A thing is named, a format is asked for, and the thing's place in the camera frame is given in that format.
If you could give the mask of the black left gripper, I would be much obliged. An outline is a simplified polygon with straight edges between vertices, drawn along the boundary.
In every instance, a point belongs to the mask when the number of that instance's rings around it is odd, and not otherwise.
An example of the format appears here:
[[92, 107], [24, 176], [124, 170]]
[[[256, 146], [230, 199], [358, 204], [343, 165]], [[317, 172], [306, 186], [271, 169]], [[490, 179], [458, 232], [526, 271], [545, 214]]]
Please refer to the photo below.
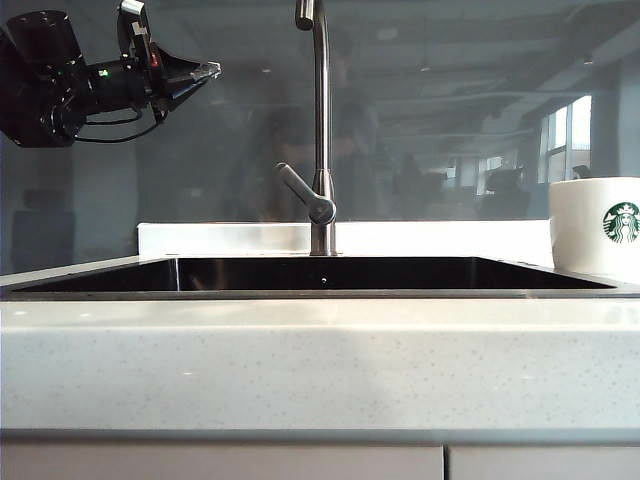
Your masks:
[[[156, 42], [149, 44], [150, 52], [144, 47], [130, 46], [135, 60], [130, 85], [130, 106], [142, 109], [151, 106], [153, 111], [174, 111], [209, 80], [217, 79], [222, 73], [218, 62], [193, 61], [171, 55]], [[166, 99], [165, 87], [172, 92]]]

